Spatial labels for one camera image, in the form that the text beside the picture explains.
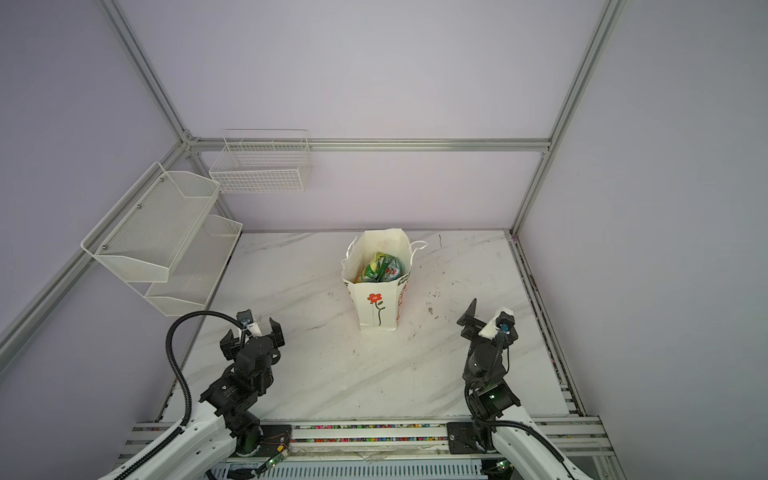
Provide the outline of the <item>white floral paper bag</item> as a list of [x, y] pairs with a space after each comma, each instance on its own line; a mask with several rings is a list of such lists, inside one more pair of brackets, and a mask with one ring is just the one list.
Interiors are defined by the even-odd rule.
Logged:
[[[399, 228], [365, 231], [350, 243], [341, 261], [341, 279], [352, 299], [361, 330], [397, 329], [415, 253], [427, 246], [423, 240], [410, 240]], [[377, 252], [396, 256], [404, 267], [404, 274], [386, 283], [358, 283], [362, 267]]]

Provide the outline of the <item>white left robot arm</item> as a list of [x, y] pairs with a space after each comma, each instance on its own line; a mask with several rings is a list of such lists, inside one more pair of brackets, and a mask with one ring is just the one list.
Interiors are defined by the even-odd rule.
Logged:
[[272, 367], [285, 345], [280, 325], [242, 347], [232, 334], [220, 342], [234, 350], [232, 363], [200, 396], [191, 411], [145, 446], [107, 479], [196, 479], [235, 452], [243, 436], [259, 436], [260, 420], [250, 412], [273, 384]]

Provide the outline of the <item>green Fox's spring tea bag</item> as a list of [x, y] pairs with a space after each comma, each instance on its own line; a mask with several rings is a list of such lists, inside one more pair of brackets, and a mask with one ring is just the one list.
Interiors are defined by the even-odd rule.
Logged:
[[358, 283], [386, 283], [399, 279], [404, 274], [400, 260], [383, 252], [375, 253], [362, 267]]

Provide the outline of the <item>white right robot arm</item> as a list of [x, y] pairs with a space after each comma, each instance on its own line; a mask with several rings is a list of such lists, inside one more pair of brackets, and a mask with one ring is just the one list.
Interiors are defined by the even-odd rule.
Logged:
[[[454, 455], [492, 455], [504, 461], [488, 471], [500, 475], [509, 469], [524, 479], [587, 479], [537, 426], [518, 397], [505, 382], [508, 369], [502, 354], [518, 339], [515, 317], [508, 309], [483, 321], [476, 316], [472, 300], [457, 320], [461, 336], [470, 341], [462, 379], [470, 419], [444, 424], [440, 434]], [[352, 445], [374, 443], [376, 434], [391, 432], [380, 441], [403, 449], [407, 443], [425, 443], [428, 434], [420, 421], [411, 427], [394, 421], [304, 421], [293, 422], [296, 443], [334, 443], [350, 450]]]

